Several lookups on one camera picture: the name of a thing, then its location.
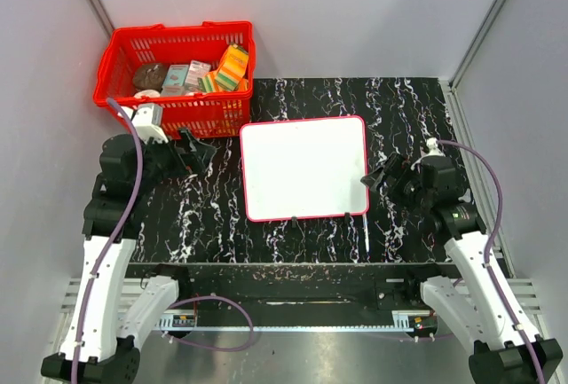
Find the blue capped whiteboard marker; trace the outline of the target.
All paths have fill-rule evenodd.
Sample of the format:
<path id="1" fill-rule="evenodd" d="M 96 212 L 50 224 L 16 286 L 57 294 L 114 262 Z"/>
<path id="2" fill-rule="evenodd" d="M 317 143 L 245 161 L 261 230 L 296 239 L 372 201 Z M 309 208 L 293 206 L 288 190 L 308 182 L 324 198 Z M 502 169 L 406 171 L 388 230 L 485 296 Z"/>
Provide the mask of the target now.
<path id="1" fill-rule="evenodd" d="M 367 213 L 363 214 L 362 223 L 363 223 L 363 232 L 364 232 L 364 247 L 365 247 L 365 252 L 368 255 L 370 251 L 370 239 L 369 239 Z"/>

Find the pink framed whiteboard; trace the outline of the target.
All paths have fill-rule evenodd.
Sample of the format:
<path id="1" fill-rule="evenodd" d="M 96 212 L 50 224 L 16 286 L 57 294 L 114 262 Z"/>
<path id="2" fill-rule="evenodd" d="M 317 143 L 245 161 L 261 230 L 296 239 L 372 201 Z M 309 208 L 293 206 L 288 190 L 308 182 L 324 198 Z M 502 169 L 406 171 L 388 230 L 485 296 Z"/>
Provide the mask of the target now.
<path id="1" fill-rule="evenodd" d="M 240 131 L 247 218 L 362 216 L 369 209 L 366 125 L 357 115 L 254 122 Z"/>

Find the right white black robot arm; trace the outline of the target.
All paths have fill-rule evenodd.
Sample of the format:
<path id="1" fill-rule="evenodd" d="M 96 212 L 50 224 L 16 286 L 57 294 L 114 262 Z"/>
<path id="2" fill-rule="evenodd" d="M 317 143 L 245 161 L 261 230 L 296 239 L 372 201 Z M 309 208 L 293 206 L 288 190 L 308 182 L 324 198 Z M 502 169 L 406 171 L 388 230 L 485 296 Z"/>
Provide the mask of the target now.
<path id="1" fill-rule="evenodd" d="M 442 153 L 416 163 L 394 153 L 362 184 L 398 207 L 424 214 L 469 291 L 463 296 L 436 266 L 415 270 L 403 291 L 416 310 L 427 306 L 446 323 L 469 355 L 476 383 L 547 383 L 564 357 L 526 316 L 489 247 L 475 206 L 461 199 L 457 170 Z"/>

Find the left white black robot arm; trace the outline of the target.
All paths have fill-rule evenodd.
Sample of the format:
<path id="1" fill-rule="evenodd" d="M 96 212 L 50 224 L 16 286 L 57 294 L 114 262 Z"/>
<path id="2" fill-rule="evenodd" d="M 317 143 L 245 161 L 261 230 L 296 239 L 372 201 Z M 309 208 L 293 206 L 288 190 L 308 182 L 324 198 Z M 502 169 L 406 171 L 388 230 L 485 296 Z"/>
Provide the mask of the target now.
<path id="1" fill-rule="evenodd" d="M 83 211 L 83 274 L 67 336 L 43 359 L 41 374 L 63 383 L 131 383 L 147 337 L 170 306 L 183 309 L 193 296 L 188 272 L 158 264 L 146 288 L 124 315 L 119 313 L 125 274 L 138 242 L 139 210 L 160 183 L 195 176 L 216 149 L 181 129 L 176 139 L 109 138 L 101 168 Z"/>

